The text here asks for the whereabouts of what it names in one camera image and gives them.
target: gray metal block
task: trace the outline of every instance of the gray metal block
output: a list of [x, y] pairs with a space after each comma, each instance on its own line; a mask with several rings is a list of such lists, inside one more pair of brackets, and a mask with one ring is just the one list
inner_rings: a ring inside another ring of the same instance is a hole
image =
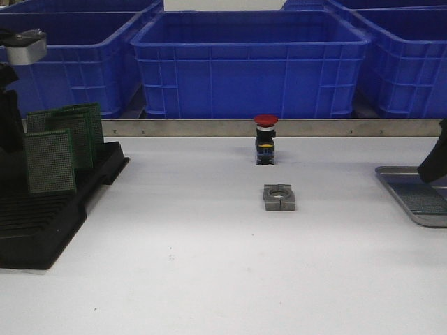
[[291, 185], [264, 185], [266, 211], [295, 211], [295, 195]]

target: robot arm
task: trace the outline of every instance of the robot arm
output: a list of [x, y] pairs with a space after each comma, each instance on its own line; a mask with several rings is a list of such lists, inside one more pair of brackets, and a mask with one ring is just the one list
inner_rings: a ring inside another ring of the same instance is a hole
[[419, 177], [425, 183], [431, 183], [447, 174], [447, 119], [439, 124], [441, 135], [433, 150], [418, 167]]
[[[10, 65], [30, 65], [47, 54], [46, 34], [38, 29], [14, 33], [0, 29], [0, 45], [6, 48]], [[0, 183], [22, 171], [24, 129], [15, 91], [6, 87], [18, 80], [14, 69], [0, 63]]]

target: metal bracket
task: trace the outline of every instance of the metal bracket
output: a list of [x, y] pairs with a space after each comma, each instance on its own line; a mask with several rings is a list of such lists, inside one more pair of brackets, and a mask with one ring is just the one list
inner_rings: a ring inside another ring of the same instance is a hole
[[266, 211], [295, 211], [295, 195], [291, 185], [264, 185]]
[[10, 65], [31, 65], [47, 54], [47, 34], [39, 29], [24, 31], [2, 40]]

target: red emergency stop button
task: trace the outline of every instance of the red emergency stop button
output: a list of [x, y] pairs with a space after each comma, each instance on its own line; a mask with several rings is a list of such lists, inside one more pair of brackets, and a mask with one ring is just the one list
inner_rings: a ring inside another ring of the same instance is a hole
[[278, 118], [270, 114], [260, 114], [255, 116], [254, 121], [261, 127], [273, 127]]

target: white table surface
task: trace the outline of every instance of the white table surface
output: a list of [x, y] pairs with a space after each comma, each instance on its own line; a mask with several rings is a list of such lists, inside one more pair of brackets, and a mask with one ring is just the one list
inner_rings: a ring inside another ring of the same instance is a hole
[[[10, 334], [447, 334], [447, 230], [375, 176], [436, 138], [120, 139], [131, 162], [48, 271], [0, 270]], [[264, 184], [298, 210], [267, 212]]]

